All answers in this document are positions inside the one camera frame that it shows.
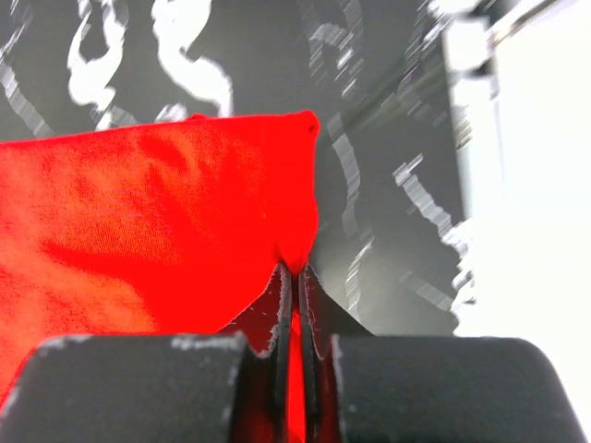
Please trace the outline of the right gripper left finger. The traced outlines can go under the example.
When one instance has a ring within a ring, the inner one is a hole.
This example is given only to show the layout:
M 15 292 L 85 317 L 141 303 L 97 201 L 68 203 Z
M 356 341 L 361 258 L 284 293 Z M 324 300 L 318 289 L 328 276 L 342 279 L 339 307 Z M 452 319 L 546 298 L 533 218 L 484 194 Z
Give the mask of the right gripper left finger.
M 5 442 L 285 442 L 291 278 L 274 270 L 225 334 L 66 335 L 34 351 Z

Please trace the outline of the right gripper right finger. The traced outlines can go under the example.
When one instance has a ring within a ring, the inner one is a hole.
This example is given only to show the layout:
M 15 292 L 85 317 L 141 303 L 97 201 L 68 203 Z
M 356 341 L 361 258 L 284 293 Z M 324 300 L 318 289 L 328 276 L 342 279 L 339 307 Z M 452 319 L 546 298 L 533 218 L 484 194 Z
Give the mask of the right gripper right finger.
M 309 442 L 582 442 L 559 377 L 521 339 L 375 336 L 298 277 Z

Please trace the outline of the red t shirt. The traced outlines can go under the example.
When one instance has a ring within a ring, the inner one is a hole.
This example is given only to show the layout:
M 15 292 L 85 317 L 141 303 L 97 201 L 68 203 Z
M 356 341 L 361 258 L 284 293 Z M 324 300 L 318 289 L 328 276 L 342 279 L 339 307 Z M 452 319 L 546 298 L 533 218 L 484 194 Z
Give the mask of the red t shirt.
M 1 389 L 75 333 L 213 333 L 318 226 L 312 112 L 129 126 L 1 147 Z

